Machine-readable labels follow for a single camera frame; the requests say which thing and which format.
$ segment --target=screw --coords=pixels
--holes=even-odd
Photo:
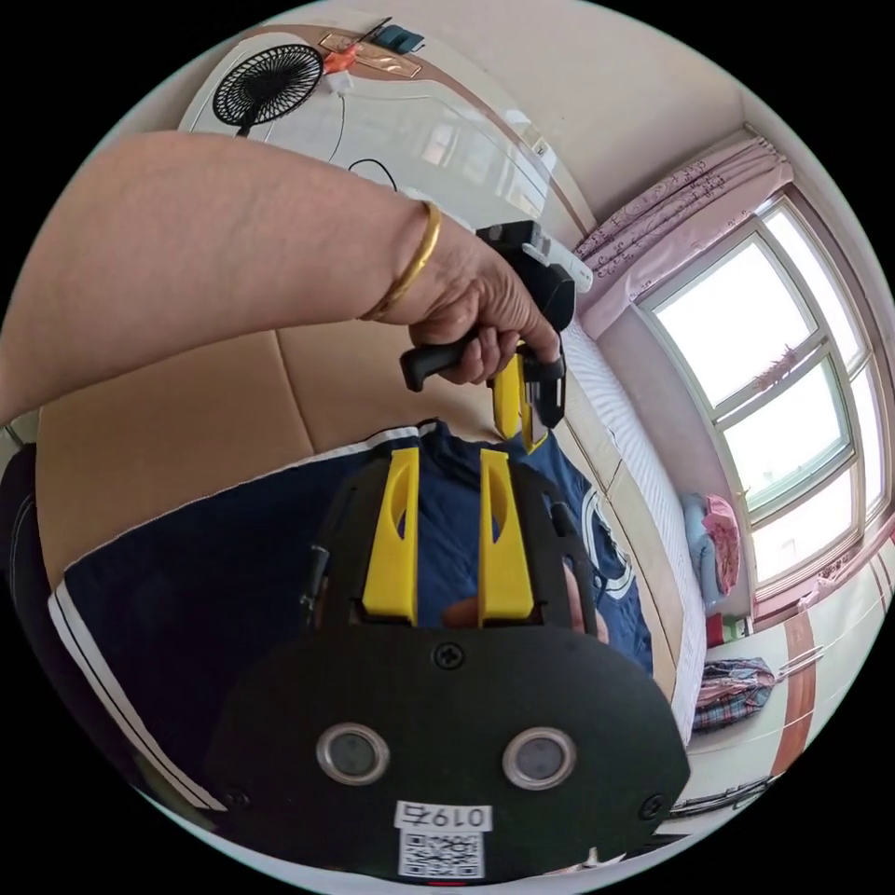
[[[230,787],[224,793],[225,801],[229,802],[234,808],[247,808],[250,804],[249,797],[240,789]]]
[[[640,806],[641,820],[655,820],[656,815],[665,807],[665,799],[661,795],[651,795]]]
[[[432,653],[432,660],[442,671],[453,671],[463,664],[463,650],[456,643],[440,643]]]

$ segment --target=wrist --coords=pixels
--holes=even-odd
[[[412,222],[398,241],[393,263],[393,282],[413,265],[426,242],[430,216],[424,203],[415,203]],[[475,237],[450,217],[440,215],[440,227],[428,260],[401,297],[379,318],[383,323],[412,325],[430,316],[438,307],[468,292],[475,279]]]

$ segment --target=ceiling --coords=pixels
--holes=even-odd
[[[598,220],[743,123],[740,88],[713,62],[588,3],[325,0],[314,13],[339,10],[369,13],[371,24],[393,16],[490,75],[556,150]]]

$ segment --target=white bedsheet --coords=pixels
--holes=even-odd
[[[637,412],[597,345],[575,321],[562,335],[566,361],[600,421],[609,431],[655,520],[656,528],[681,594],[683,630],[681,655],[671,708],[684,742],[693,729],[696,698],[706,660],[706,613],[690,563],[677,492],[659,460]]]

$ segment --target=blue pillow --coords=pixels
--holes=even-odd
[[[711,538],[707,538],[707,540],[708,543],[702,551],[701,565],[696,573],[696,578],[699,579],[699,586],[702,588],[702,601],[706,606],[706,614],[711,614],[712,610],[726,597],[718,586],[718,559],[715,556],[715,543]]]
[[[706,517],[706,502],[701,494],[684,494],[681,497],[683,524],[690,548],[690,561],[699,586],[706,612],[724,599],[718,586],[718,565],[715,543],[709,537],[702,520]]]

